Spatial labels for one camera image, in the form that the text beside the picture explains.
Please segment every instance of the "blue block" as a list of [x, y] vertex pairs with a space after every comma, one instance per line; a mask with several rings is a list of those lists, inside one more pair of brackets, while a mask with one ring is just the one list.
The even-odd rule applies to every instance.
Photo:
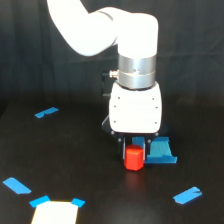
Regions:
[[47, 109], [47, 110], [42, 111], [42, 112], [40, 112], [40, 113], [37, 113], [37, 114], [35, 114], [34, 116], [37, 117], [37, 118], [42, 118], [45, 114], [52, 114], [52, 113], [54, 113], [54, 112], [56, 112], [56, 111], [58, 111], [58, 109], [55, 108], [55, 107], [52, 107], [52, 108], [50, 108], [50, 109]]
[[140, 145], [142, 148], [144, 148], [144, 137], [133, 137], [132, 138], [132, 144], [133, 145]]
[[176, 203], [185, 204], [186, 202], [189, 202], [194, 198], [199, 197], [200, 195], [202, 195], [201, 191], [197, 187], [192, 187], [191, 189], [176, 195], [173, 197], [173, 199]]
[[145, 164], [173, 164], [176, 162], [177, 157], [173, 156], [150, 157], [148, 155]]
[[85, 201], [82, 201], [80, 199], [74, 198], [71, 203], [73, 205], [77, 205], [79, 208], [81, 208], [85, 204]]
[[46, 196], [44, 196], [44, 197], [38, 198], [38, 199], [36, 199], [36, 200], [34, 200], [34, 201], [31, 201], [31, 202], [30, 202], [30, 205], [31, 205], [33, 208], [36, 208], [38, 205], [43, 204], [43, 203], [45, 203], [45, 202], [47, 202], [47, 201], [50, 201], [50, 198], [46, 195]]
[[169, 143], [167, 141], [153, 141], [150, 147], [149, 157], [172, 156]]
[[29, 188], [24, 186], [22, 183], [20, 183], [13, 177], [10, 177], [9, 179], [5, 180], [3, 184], [13, 190], [16, 194], [29, 194], [31, 192]]

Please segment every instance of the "red cube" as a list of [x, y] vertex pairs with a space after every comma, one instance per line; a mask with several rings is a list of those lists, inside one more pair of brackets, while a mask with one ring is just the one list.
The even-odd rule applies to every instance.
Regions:
[[124, 165], [128, 170], [140, 170], [143, 165], [143, 149], [139, 145], [126, 147]]

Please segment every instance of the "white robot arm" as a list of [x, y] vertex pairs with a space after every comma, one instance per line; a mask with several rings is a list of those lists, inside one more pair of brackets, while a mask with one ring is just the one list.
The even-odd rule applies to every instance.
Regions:
[[84, 56], [99, 54], [118, 43], [119, 54], [147, 58], [157, 53], [155, 17], [103, 8], [88, 13], [80, 0], [47, 0], [51, 18], [73, 50]]
[[118, 70], [111, 72], [117, 81], [103, 125], [110, 123], [120, 147], [124, 147], [125, 133], [145, 135], [147, 159], [150, 136], [157, 135], [162, 115], [160, 88], [155, 81], [157, 19], [111, 7], [88, 13], [80, 0], [47, 2], [59, 32], [80, 55], [93, 56], [118, 45]]

